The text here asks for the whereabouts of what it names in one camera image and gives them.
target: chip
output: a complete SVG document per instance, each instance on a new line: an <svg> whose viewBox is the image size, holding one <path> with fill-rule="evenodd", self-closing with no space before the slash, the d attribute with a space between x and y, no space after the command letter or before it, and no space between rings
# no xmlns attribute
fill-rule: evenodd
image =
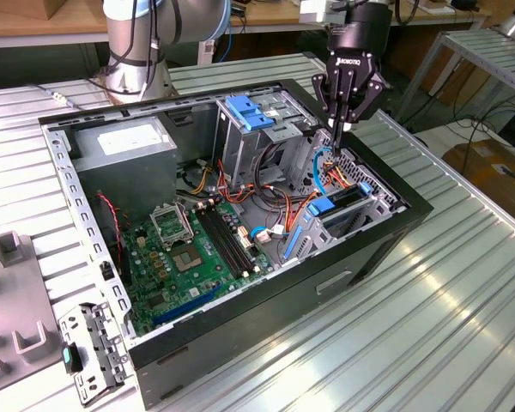
<svg viewBox="0 0 515 412"><path fill-rule="evenodd" d="M156 307L158 305L162 305L165 302L164 296L161 294L157 294L156 296L153 296L152 298L148 298L148 305L151 307Z"/></svg>
<svg viewBox="0 0 515 412"><path fill-rule="evenodd" d="M170 256L179 272L186 272L203 264L203 259L193 244L176 247L170 252Z"/></svg>

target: expansion slot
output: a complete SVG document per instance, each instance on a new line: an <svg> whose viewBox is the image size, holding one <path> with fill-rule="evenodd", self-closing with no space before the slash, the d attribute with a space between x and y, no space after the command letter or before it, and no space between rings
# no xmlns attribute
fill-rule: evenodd
<svg viewBox="0 0 515 412"><path fill-rule="evenodd" d="M172 309L171 311L162 313L159 316L155 316L153 318L154 326L158 326L159 324L164 324L165 322L175 319L181 315L184 315L187 312L190 312L193 309L196 309L197 307L202 306L205 303L208 303L208 302L214 300L215 292L217 292L221 287L222 287L222 285L218 285L215 288L213 288L212 290L210 290L209 292L207 292L206 294L203 294L202 296L198 296L197 298L195 298L187 303L184 303L183 305L178 306L178 307Z"/></svg>
<svg viewBox="0 0 515 412"><path fill-rule="evenodd" d="M215 209L200 209L196 214L215 249L231 270L233 277L240 279L245 273L247 276L253 270L253 265L221 215Z"/></svg>

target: blue drive bay latch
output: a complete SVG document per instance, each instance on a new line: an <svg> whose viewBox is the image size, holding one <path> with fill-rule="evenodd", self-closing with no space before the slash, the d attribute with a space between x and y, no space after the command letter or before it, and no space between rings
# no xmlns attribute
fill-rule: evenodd
<svg viewBox="0 0 515 412"><path fill-rule="evenodd" d="M240 120L248 131L260 130L275 124L261 111L261 107L247 96L233 96L225 99L227 107Z"/></svg>

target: aluminum table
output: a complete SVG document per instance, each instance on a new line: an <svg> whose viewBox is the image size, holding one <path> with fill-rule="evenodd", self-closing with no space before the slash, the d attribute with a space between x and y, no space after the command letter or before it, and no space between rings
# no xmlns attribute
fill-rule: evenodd
<svg viewBox="0 0 515 412"><path fill-rule="evenodd" d="M182 93L293 77L303 55L172 70ZM84 81L46 85L85 108ZM57 317L100 301L37 117L67 112L32 88L0 90L0 232L33 237ZM382 112L358 137L433 206L364 282L154 411L509 410L515 403L515 221ZM62 364L0 391L0 410L82 410ZM91 410L142 411L133 376Z"/></svg>
<svg viewBox="0 0 515 412"><path fill-rule="evenodd" d="M423 78L443 47L454 51L454 56L433 85L431 95L442 87L462 59L470 61L498 80L496 86L484 99L482 109L478 113L479 117L493 105L495 96L504 84L515 89L515 40L508 39L492 29L440 33L404 92L395 116L398 121L402 120Z"/></svg>

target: motherboard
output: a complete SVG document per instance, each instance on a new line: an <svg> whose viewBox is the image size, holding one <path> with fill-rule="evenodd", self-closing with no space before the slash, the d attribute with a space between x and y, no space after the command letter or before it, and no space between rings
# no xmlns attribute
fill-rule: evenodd
<svg viewBox="0 0 515 412"><path fill-rule="evenodd" d="M245 233L229 203L190 211L167 206L124 231L130 259L124 285L137 335L271 272L269 259Z"/></svg>

